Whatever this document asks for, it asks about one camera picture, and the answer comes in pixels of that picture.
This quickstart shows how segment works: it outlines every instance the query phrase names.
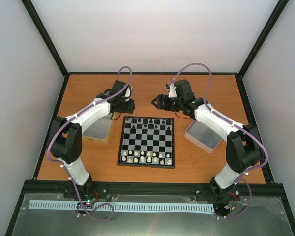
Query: wooden tabletop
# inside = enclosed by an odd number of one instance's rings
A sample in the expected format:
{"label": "wooden tabletop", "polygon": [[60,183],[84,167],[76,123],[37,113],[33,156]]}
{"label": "wooden tabletop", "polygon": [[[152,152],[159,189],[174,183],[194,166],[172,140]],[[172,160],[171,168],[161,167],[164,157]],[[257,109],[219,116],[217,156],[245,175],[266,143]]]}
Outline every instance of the wooden tabletop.
{"label": "wooden tabletop", "polygon": [[[226,164],[226,143],[222,140],[213,154],[208,154],[184,137],[191,120],[179,119],[173,112],[157,110],[151,100],[166,94],[165,83],[173,75],[134,75],[131,86],[135,101],[133,114],[122,114],[115,121],[108,144],[83,141],[82,161],[93,181],[125,182],[185,182],[209,183]],[[116,75],[71,75],[61,102],[58,116],[71,115],[89,104],[99,93],[112,87]],[[121,75],[124,82],[128,75]],[[180,75],[187,79],[196,97],[201,97],[209,82],[208,75]],[[244,107],[233,75],[214,75],[206,99],[226,116],[247,124]],[[118,151],[123,116],[164,117],[175,119],[175,168],[118,166]],[[59,164],[50,163],[45,157],[38,179],[66,180],[67,175]],[[261,169],[246,177],[250,183],[265,183]]]}

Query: robotic arm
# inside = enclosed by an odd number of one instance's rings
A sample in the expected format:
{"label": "robotic arm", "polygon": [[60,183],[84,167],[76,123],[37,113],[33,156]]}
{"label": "robotic arm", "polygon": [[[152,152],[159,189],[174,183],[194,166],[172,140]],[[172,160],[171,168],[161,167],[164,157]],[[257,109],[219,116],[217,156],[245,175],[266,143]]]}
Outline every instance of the robotic arm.
{"label": "robotic arm", "polygon": [[158,95],[152,104],[160,110],[166,111],[183,111],[193,120],[199,121],[210,127],[219,134],[227,143],[226,161],[222,171],[211,180],[211,193],[214,198],[221,199],[225,196],[234,183],[234,181],[245,172],[246,169],[254,166],[259,161],[264,161],[264,153],[260,147],[250,137],[244,135],[242,131],[235,128],[234,125],[240,126],[247,130],[258,140],[260,136],[257,128],[252,125],[243,125],[235,122],[217,110],[202,98],[195,98],[190,83],[187,80],[180,80],[170,85],[166,84],[169,95]]}
{"label": "robotic arm", "polygon": [[60,127],[72,119],[52,144],[51,153],[63,163],[62,167],[65,167],[69,176],[73,178],[77,185],[80,186],[80,190],[86,195],[91,191],[92,178],[85,170],[80,157],[82,152],[82,135],[92,124],[110,113],[133,113],[134,100],[129,99],[132,93],[131,86],[128,86],[127,89],[111,100],[100,103],[101,100],[116,94],[123,86],[125,86],[124,82],[116,80],[113,88],[99,94],[92,101],[95,105],[82,112],[80,116],[77,116],[77,114],[82,110],[66,118],[56,117],[52,122],[48,145]]}

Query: brown wooden surface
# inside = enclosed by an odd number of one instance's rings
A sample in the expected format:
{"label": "brown wooden surface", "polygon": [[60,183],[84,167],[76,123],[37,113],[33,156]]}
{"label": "brown wooden surface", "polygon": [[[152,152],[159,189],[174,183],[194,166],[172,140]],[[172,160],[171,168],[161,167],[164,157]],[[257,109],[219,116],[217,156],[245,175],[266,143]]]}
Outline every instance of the brown wooden surface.
{"label": "brown wooden surface", "polygon": [[[115,121],[108,144],[83,142],[82,161],[94,181],[132,182],[197,182],[209,183],[226,164],[226,143],[221,141],[213,154],[208,154],[184,137],[190,120],[179,119],[173,112],[157,110],[151,100],[159,94],[166,94],[165,83],[172,75],[134,75],[132,99],[135,111],[131,116],[168,117],[175,119],[175,168],[118,166],[123,115]],[[122,75],[122,81],[128,76]],[[71,75],[59,109],[59,116],[71,115],[89,104],[96,95],[112,87],[116,75]],[[209,82],[208,75],[181,75],[187,79],[196,97],[201,97]],[[213,84],[206,98],[215,109],[226,116],[247,123],[247,118],[233,75],[214,75]],[[66,180],[67,175],[59,164],[44,158],[38,179]],[[250,183],[264,183],[261,169],[252,171],[246,179]]]}

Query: chessboard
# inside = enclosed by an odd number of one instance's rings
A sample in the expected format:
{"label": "chessboard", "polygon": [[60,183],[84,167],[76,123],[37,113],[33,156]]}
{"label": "chessboard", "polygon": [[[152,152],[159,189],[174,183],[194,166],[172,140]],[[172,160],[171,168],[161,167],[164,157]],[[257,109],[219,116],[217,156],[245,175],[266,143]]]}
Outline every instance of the chessboard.
{"label": "chessboard", "polygon": [[124,117],[118,165],[174,168],[174,119]]}

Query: white wall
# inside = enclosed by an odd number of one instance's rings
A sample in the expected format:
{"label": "white wall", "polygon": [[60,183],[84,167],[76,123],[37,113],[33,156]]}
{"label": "white wall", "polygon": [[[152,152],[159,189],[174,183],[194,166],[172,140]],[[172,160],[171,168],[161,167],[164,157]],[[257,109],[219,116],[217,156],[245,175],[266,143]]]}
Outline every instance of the white wall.
{"label": "white wall", "polygon": [[295,217],[295,0],[243,80],[275,181],[283,183]]}
{"label": "white wall", "polygon": [[31,179],[63,77],[20,0],[0,0],[0,236]]}
{"label": "white wall", "polygon": [[33,0],[68,71],[101,72],[239,72],[277,2]]}

